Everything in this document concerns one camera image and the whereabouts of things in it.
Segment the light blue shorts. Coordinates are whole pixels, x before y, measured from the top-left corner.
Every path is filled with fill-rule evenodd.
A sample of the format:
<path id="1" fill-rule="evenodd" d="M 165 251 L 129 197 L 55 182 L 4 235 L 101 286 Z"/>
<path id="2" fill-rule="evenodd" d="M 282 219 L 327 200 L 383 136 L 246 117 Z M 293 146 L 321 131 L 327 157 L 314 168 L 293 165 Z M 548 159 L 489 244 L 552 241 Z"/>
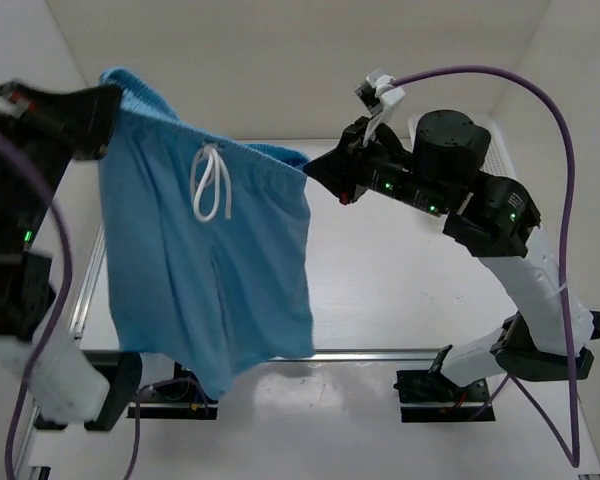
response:
<path id="1" fill-rule="evenodd" d="M 182 121 L 124 68 L 99 182 L 111 317 L 124 351 L 164 355 L 211 398 L 275 357 L 314 351 L 307 156 Z"/>

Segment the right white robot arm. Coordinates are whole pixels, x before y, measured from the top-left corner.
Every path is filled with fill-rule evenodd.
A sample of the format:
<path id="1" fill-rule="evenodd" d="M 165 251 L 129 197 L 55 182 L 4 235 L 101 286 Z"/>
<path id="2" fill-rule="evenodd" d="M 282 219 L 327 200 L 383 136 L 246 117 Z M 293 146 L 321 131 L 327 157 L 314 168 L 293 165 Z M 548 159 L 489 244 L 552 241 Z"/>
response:
<path id="1" fill-rule="evenodd" d="M 516 306 L 492 334 L 443 348 L 399 389 L 418 402 L 451 402 L 501 373 L 531 382 L 587 378 L 600 311 L 563 301 L 566 284 L 529 192 L 483 170 L 490 132 L 463 113 L 437 110 L 420 118 L 406 149 L 386 125 L 366 140 L 368 123 L 363 117 L 349 125 L 304 172 L 344 205 L 374 191 L 442 218 L 444 234 L 489 269 Z"/>

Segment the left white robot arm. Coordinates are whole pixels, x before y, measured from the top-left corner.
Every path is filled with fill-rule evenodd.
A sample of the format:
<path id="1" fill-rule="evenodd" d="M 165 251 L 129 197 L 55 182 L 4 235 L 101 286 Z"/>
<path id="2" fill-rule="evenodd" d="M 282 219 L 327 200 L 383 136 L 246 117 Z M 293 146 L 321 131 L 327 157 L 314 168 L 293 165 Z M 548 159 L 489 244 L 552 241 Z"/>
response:
<path id="1" fill-rule="evenodd" d="M 142 375 L 138 354 L 83 351 L 61 325 L 73 277 L 65 224 L 56 225 L 59 285 L 51 255 L 33 247 L 44 218 L 59 213 L 53 197 L 70 162 L 106 155 L 121 100 L 114 85 L 71 93 L 0 85 L 0 361 L 36 401 L 42 430 L 110 431 Z"/>

